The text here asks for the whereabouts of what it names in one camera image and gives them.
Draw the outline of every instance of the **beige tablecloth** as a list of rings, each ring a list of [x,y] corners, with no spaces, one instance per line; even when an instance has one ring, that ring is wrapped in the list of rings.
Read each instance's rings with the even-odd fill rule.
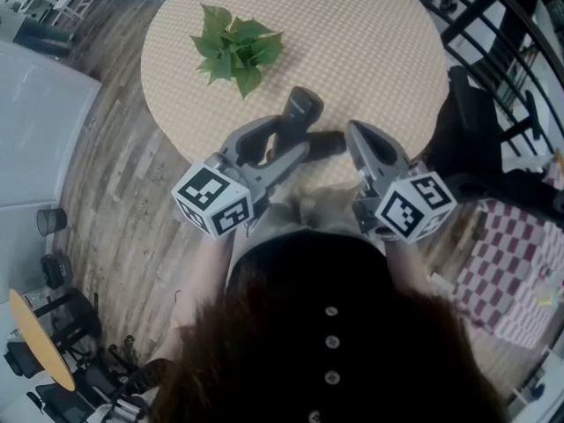
[[[189,36],[202,32],[200,3],[284,32],[282,54],[245,101],[235,82],[207,86],[207,74],[195,70],[202,57]],[[418,0],[167,0],[147,34],[141,72],[155,120],[192,161],[205,160],[244,123],[279,114],[295,85],[325,102],[316,130],[369,122],[413,157],[432,136],[448,92],[441,40]],[[345,154],[302,166],[293,180],[319,186],[356,177]]]

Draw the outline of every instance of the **person's arm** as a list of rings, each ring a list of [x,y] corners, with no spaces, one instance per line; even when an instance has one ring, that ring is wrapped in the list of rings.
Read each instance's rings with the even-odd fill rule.
[[[198,306],[214,301],[225,285],[233,241],[233,233],[219,240],[204,236],[200,241],[194,263],[182,273],[167,336],[151,360],[176,358],[182,349],[181,328],[194,324]]]
[[[427,267],[416,244],[387,241],[385,249],[391,278],[399,290],[415,290],[420,293],[433,291],[427,279]]]

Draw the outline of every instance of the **brown hair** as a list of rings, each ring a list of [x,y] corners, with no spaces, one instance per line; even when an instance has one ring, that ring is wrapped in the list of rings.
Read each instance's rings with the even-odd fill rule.
[[[252,279],[203,306],[152,421],[308,422],[315,411],[322,423],[505,421],[445,300],[394,292],[383,308],[374,297],[348,318],[341,305],[337,329],[309,301]],[[319,337],[335,330],[341,345],[329,350]],[[324,380],[328,370],[338,384]]]

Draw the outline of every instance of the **black metal railing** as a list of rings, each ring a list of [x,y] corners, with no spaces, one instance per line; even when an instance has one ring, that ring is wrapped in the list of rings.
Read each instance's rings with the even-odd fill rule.
[[[538,94],[546,103],[546,107],[553,117],[553,123],[558,127],[562,141],[564,141],[562,121],[546,90],[531,69],[531,66],[540,57],[544,57],[545,63],[552,69],[558,83],[564,89],[564,65],[547,38],[533,22],[531,15],[523,8],[523,5],[517,0],[452,0],[455,2],[455,6],[461,5],[461,8],[463,8],[461,11],[457,11],[456,17],[452,17],[449,11],[445,11],[447,5],[440,4],[441,0],[420,1],[445,24],[441,32],[445,51],[454,62],[465,67],[469,76],[477,85],[492,95],[497,107],[507,117],[509,124],[512,126],[511,132],[519,137],[523,137],[524,143],[531,150],[531,152],[519,150],[513,142],[513,140],[517,139],[514,137],[513,140],[507,140],[514,153],[517,156],[539,154],[533,144],[533,141],[539,141],[539,139],[545,142],[549,152],[554,153],[555,146],[545,130],[540,126],[532,127],[532,124],[537,121],[536,109],[531,108],[531,103],[534,107],[534,100],[531,102],[531,95],[524,91],[523,85],[530,80],[531,86],[537,89]],[[486,11],[496,3],[500,3],[505,7],[505,13],[500,26],[497,26],[486,15]],[[487,29],[491,30],[495,35],[494,45],[488,49],[481,45],[480,40],[475,39],[468,32],[468,28],[477,20],[483,22]],[[459,39],[458,36],[462,36],[464,40],[479,52],[482,56],[479,61],[471,63],[458,51],[456,46],[451,45],[455,39]],[[531,39],[531,45],[524,48],[523,40],[526,36],[529,36]],[[514,115],[514,105],[516,102],[523,105],[529,113],[528,117],[517,120]]]

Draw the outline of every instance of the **curved railing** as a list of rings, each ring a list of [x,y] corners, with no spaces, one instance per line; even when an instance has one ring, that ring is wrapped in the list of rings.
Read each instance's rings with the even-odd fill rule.
[[[533,21],[531,11],[527,12],[517,0],[420,1],[434,17],[452,63],[465,67],[475,84],[492,95],[504,114],[507,120],[504,129],[509,130],[510,136],[503,141],[513,153],[543,155],[563,146],[564,102],[561,108],[556,108],[549,98],[553,89],[548,89],[545,77],[540,76],[552,72],[552,87],[564,89],[564,65]],[[497,5],[495,18],[490,11],[494,5]],[[483,39],[479,39],[477,27],[481,33],[489,32],[491,45],[484,45]],[[466,49],[460,48],[464,42]],[[472,58],[465,54],[471,51],[468,45],[474,49]],[[550,71],[540,73],[543,67]],[[558,139],[551,139],[547,133],[551,130],[556,130]]]

